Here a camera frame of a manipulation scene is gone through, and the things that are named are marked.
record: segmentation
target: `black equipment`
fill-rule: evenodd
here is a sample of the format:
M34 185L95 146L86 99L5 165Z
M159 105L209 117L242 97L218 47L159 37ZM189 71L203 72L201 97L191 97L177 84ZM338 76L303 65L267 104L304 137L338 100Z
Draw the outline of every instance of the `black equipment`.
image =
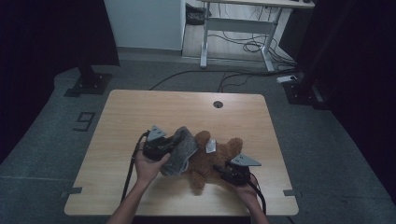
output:
M139 140L134 147L134 153L131 157L131 162L129 164L128 175L125 180L124 189L122 192L121 201L125 199L126 191L128 190L129 182L131 181L132 170L134 169L134 159L136 158L137 151L140 148L140 143L142 142L143 137L148 137L150 131L146 131L142 133ZM145 155L148 159L152 161L160 161L164 155L172 152L172 149L175 147L177 143L172 142L172 137L169 138L158 138L152 141L147 141L143 147L143 155Z
M232 164L229 161L225 162L225 167L221 167L219 165L213 165L213 169L220 173L220 178L225 180L226 182L235 185L235 186L243 186L249 184L259 195L262 200L262 211L264 214L267 214L267 205L262 195L262 191L260 186L258 188L255 184L250 181L250 175L253 175L248 166L240 166L236 164Z

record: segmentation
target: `human hand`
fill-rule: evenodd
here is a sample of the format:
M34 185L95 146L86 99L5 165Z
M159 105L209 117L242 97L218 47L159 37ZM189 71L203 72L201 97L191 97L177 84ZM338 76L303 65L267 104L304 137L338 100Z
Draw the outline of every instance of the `human hand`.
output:
M250 175L250 182L257 187L257 179L254 177L254 175ZM249 210L252 218L255 220L255 223L269 224L267 216L260 207L259 200L257 199L257 193L253 187L251 187L249 184L246 184L243 186L232 185L232 188Z
M142 184L145 188L149 186L160 172L161 167L169 160L171 155L168 153L160 161L151 161L143 155L143 151L136 153L134 166L136 167L136 184Z
M250 175L250 181L257 186L257 179L253 175ZM256 191L249 184L243 186L231 186L247 208L252 205L257 205L259 202Z

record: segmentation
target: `black curtain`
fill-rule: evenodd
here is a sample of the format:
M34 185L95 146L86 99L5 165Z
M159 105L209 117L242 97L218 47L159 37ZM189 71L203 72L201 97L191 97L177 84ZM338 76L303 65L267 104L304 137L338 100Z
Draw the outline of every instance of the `black curtain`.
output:
M120 63L103 1L2 1L0 27L2 161L48 101L56 75L82 63Z
M298 57L394 202L395 11L390 0L320 0Z

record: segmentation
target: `desk leg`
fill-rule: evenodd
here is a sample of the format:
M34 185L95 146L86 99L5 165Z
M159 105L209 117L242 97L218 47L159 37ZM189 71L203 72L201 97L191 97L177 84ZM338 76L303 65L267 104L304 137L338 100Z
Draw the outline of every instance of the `desk leg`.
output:
M204 42L202 43L201 49L201 68L206 68L206 60L207 60L207 28L209 23L209 8L210 3L207 3L207 8L205 12L205 25L204 25Z
M268 69L269 72L274 72L275 71L274 67L272 65L272 62L271 62L271 55L269 53L269 48L271 47L271 42L272 42L272 40L274 38L274 34L275 34L275 31L276 31L276 27L277 27L277 24L279 22L279 17L280 17L281 13L282 13L282 7L279 7L277 9L276 18L273 21L273 25L271 27L270 34L269 34L269 36L267 38L267 41L265 41L264 48L262 49L262 57L264 58L265 65L267 66L267 69Z

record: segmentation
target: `power strip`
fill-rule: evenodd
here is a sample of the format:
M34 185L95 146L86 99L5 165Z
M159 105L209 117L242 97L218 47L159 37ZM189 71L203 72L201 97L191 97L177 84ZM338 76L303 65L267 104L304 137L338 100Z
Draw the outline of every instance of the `power strip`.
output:
M277 83L282 83L282 82L289 82L289 81L295 81L297 80L297 77L295 76L286 76L286 77L279 77L276 79Z

